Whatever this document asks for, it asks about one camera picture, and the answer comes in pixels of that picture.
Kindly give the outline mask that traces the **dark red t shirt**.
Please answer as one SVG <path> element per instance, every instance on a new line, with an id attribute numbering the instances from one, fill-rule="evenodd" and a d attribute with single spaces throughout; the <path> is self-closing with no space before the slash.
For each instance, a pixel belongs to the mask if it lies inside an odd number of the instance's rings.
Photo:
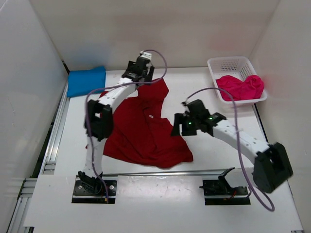
<path id="1" fill-rule="evenodd" d="M 173 126 L 162 118 L 162 105 L 169 93 L 163 79 L 137 89 L 113 114 L 114 128 L 103 156 L 129 163 L 171 168 L 193 162 L 193 154 L 181 136 L 171 136 Z"/>

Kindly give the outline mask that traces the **blue t shirt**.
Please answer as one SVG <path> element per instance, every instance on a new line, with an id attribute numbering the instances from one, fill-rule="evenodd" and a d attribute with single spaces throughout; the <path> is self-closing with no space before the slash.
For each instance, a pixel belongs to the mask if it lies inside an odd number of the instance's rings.
<path id="1" fill-rule="evenodd" d="M 103 66 L 89 70 L 71 71 L 68 76 L 67 97 L 87 95 L 95 89 L 105 87 L 106 70 Z"/>

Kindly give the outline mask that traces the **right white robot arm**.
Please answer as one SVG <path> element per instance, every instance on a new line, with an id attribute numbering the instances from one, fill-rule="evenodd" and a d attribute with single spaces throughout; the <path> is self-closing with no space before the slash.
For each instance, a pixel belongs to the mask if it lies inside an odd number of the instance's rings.
<path id="1" fill-rule="evenodd" d="M 201 131 L 240 150 L 253 164 L 253 168 L 246 172 L 251 184 L 264 193 L 274 192 L 292 177 L 293 169 L 281 143 L 269 144 L 236 131 L 224 115 L 218 112 L 211 114 L 201 100 L 182 104 L 186 110 L 174 114 L 172 136 L 194 136 Z"/>

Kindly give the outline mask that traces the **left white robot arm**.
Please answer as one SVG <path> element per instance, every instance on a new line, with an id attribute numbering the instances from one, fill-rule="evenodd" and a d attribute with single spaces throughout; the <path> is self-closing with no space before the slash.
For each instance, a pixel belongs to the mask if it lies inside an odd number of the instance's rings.
<path id="1" fill-rule="evenodd" d="M 104 194 L 109 197 L 108 187 L 103 180 L 102 157 L 107 139 L 114 128 L 113 114 L 119 105 L 139 86 L 150 84 L 153 78 L 154 66 L 152 55 L 141 51 L 136 61 L 129 61 L 127 69 L 115 86 L 98 89 L 107 93 L 97 100 L 85 101 L 85 128 L 87 135 L 86 162 L 78 177 L 84 189 L 92 195 Z"/>

